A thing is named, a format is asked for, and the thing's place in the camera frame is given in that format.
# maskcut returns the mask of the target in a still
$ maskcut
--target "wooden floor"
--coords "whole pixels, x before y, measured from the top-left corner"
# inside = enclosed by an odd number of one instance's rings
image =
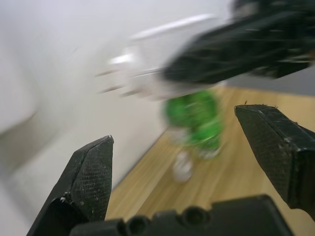
[[[194,158],[192,178],[184,184],[173,181],[171,167],[181,147],[172,144],[167,132],[145,154],[113,191],[106,219],[129,219],[136,214],[187,206],[210,208],[213,202],[266,193],[270,195],[297,236],[315,235],[315,222],[303,211],[291,210],[277,194],[258,165],[234,106],[278,106],[293,121],[315,130],[315,98],[250,89],[217,87],[224,119],[222,151],[213,160]]]

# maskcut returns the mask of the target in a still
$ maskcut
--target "white wall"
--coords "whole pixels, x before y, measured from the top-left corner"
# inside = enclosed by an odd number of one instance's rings
[[[121,98],[115,91],[97,94],[106,78],[94,74],[119,54],[128,36],[195,14],[224,18],[226,12],[225,2],[210,0],[0,3],[0,33],[40,101],[32,119],[0,137],[2,189],[24,214],[16,213],[15,226],[32,223],[81,146],[113,135],[115,185],[163,132],[160,102]],[[10,227],[0,221],[1,232]]]

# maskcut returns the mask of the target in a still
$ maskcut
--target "white object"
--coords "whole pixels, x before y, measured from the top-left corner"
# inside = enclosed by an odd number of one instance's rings
[[[0,135],[30,118],[35,111],[35,97],[0,38]]]
[[[192,175],[192,162],[187,152],[180,152],[173,166],[173,177],[176,182],[186,182]]]
[[[132,36],[124,53],[109,62],[109,71],[114,71],[112,88],[124,88],[122,93],[127,94],[142,93],[168,99],[209,87],[168,81],[161,72],[194,36],[212,30],[218,22],[213,15],[202,14]]]

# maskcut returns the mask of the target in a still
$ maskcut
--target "green object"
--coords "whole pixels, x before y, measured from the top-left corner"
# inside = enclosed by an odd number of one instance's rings
[[[166,101],[165,114],[171,129],[176,131],[176,140],[196,147],[205,158],[219,152],[221,118],[218,102],[211,91],[170,99]]]

